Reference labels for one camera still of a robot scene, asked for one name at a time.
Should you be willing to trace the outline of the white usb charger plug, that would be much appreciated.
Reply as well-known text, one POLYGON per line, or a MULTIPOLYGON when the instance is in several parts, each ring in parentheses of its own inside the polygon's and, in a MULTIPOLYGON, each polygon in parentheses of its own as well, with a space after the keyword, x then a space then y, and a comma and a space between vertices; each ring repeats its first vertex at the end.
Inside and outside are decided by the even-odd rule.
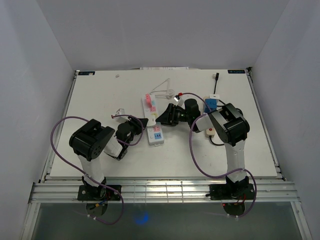
POLYGON ((219 99, 220 99, 220 95, 219 95, 219 94, 210 94, 210 95, 209 95, 209 98, 210 98, 210 99, 219 100, 219 99))

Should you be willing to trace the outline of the pink plug adapter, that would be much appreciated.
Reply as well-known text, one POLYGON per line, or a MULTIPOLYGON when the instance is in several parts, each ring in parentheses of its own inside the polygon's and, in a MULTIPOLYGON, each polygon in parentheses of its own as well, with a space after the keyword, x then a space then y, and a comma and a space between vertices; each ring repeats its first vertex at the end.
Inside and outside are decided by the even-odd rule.
POLYGON ((146 105, 151 108, 153 106, 153 100, 152 100, 152 97, 149 93, 147 93, 145 95, 145 102, 146 102, 146 105))

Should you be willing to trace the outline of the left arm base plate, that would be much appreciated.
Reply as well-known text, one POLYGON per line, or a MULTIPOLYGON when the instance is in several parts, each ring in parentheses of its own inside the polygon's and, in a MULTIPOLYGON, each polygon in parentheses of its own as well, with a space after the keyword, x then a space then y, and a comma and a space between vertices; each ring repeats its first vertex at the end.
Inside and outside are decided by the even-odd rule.
POLYGON ((81 185, 78 189, 77 198, 78 201, 120 201, 120 195, 114 190, 109 188, 103 188, 101 186, 85 186, 81 185))

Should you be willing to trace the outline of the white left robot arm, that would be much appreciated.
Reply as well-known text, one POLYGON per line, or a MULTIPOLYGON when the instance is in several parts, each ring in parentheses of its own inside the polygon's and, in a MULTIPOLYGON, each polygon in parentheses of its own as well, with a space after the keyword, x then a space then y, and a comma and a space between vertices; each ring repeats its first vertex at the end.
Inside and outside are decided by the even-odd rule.
POLYGON ((69 146, 78 156, 84 171, 82 182, 85 190, 95 200, 106 195, 106 178, 103 174, 100 155, 102 153, 121 160, 128 152, 135 136, 141 135, 148 123, 147 118, 128 119, 119 124, 117 130, 102 126, 96 119, 89 120, 69 139, 69 146))

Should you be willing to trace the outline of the white multicolour power strip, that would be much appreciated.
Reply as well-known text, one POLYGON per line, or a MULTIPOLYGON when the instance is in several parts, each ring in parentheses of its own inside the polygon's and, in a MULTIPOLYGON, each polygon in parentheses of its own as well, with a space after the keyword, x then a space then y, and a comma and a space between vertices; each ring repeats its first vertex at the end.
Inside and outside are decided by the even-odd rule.
POLYGON ((147 139, 150 146, 160 146, 165 142, 161 123, 156 122, 158 118, 158 108, 156 97, 146 93, 141 98, 144 117, 148 119, 146 125, 147 139))

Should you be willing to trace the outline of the small white plug adapter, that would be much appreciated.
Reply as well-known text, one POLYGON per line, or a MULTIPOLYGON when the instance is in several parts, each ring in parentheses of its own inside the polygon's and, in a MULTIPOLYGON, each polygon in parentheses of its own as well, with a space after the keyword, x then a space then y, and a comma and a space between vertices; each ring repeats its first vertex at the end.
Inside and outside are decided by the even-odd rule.
POLYGON ((151 116, 148 118, 147 127, 152 127, 157 124, 156 118, 154 116, 151 116))

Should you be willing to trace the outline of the beige red power strip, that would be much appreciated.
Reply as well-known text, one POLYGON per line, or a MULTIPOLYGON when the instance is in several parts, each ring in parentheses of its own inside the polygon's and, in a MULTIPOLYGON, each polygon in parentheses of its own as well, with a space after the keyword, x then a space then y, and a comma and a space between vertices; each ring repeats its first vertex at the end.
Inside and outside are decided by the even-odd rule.
MULTIPOLYGON (((210 97, 209 96, 205 96, 204 97, 204 100, 205 99, 209 99, 210 97)), ((216 131, 213 127, 211 128, 208 128, 206 131, 205 131, 205 135, 206 137, 210 138, 210 137, 213 137, 215 135, 216 131)))

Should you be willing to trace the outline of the blue cube socket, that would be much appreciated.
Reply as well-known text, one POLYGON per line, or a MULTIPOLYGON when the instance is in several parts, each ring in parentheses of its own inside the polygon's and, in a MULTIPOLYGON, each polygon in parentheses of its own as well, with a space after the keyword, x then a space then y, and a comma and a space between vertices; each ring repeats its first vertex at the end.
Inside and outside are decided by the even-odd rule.
POLYGON ((217 99, 206 98, 204 104, 204 112, 209 113, 210 111, 217 109, 217 103, 219 102, 217 99))

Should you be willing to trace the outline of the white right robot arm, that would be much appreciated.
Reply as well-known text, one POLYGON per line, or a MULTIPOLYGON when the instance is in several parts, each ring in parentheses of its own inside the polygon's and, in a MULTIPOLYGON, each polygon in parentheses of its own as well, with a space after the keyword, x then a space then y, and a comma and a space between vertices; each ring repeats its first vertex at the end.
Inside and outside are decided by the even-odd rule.
POLYGON ((170 103, 166 110, 155 120, 167 126, 176 126, 180 122, 188 123, 189 150, 196 168, 206 177, 218 179, 225 177, 226 194, 237 199, 249 185, 248 171, 245 169, 245 142, 250 131, 250 125, 243 114, 231 103, 219 109, 201 114, 197 101, 189 98, 184 101, 184 107, 170 103), (209 175, 198 165, 192 147, 192 134, 214 128, 226 151, 227 173, 209 175))

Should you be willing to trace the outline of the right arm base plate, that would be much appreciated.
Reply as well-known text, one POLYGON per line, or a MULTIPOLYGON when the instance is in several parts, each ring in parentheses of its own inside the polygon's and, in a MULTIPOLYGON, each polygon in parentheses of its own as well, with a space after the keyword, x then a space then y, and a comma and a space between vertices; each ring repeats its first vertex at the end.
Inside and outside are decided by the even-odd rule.
POLYGON ((255 196, 255 189, 253 184, 249 184, 247 187, 232 191, 231 187, 227 184, 210 184, 209 193, 205 196, 211 200, 253 200, 255 196))

